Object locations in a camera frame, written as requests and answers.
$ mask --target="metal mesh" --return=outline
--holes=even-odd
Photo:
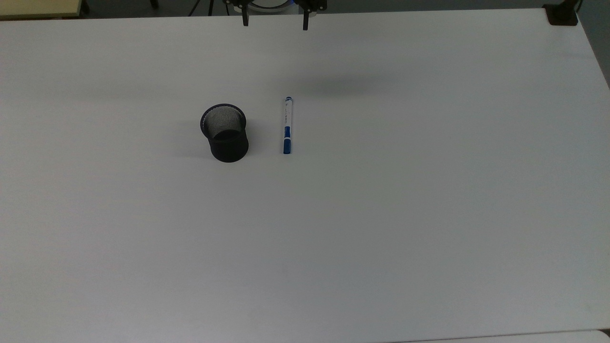
[[[242,114],[231,106],[211,108],[203,118],[203,128],[211,139],[219,138],[218,134],[223,132],[239,133],[242,131]]]

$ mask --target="black mesh pencil cup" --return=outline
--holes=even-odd
[[[233,105],[220,104],[208,109],[201,117],[201,131],[219,161],[239,161],[248,152],[246,116]]]

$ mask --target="whiteboard marker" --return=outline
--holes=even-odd
[[[284,154],[290,154],[292,149],[292,98],[286,98],[284,107]]]

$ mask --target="white table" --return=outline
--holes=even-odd
[[[7,22],[0,46],[2,342],[610,327],[610,92],[580,25]],[[198,126],[223,102],[234,164]]]

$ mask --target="blue marker cap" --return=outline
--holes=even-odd
[[[284,139],[284,154],[290,154],[290,139]]]

